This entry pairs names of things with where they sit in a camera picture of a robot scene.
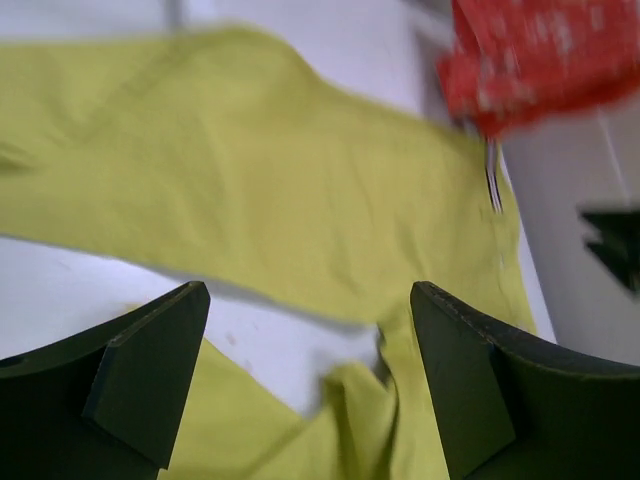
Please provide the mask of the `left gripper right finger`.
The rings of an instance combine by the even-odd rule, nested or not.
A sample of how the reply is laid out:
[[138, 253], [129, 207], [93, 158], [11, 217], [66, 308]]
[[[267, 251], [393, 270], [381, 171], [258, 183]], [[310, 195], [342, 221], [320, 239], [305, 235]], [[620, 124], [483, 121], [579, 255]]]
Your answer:
[[453, 479], [635, 479], [639, 370], [558, 346], [429, 282], [411, 310]]

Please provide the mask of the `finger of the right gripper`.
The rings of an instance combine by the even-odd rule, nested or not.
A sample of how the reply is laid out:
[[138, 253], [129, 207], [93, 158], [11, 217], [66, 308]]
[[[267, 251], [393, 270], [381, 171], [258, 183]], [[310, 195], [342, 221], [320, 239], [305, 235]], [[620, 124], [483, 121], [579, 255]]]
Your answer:
[[628, 293], [638, 293], [639, 209], [585, 209], [580, 218], [595, 232], [586, 249]]

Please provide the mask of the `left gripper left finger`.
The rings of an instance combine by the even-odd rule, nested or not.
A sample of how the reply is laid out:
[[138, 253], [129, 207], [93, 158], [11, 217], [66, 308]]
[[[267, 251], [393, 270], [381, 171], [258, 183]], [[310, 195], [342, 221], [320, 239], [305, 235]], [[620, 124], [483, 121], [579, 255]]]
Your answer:
[[210, 296], [188, 282], [1, 362], [4, 479], [155, 479], [167, 469]]

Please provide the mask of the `yellow trousers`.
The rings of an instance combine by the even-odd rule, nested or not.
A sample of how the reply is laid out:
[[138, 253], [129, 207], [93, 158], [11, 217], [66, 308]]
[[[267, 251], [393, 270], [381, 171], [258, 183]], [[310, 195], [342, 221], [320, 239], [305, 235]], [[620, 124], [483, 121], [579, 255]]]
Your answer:
[[444, 479], [410, 314], [432, 282], [533, 331], [520, 217], [473, 138], [352, 96], [244, 27], [1, 48], [1, 230], [376, 326], [304, 419], [201, 347], [171, 479]]

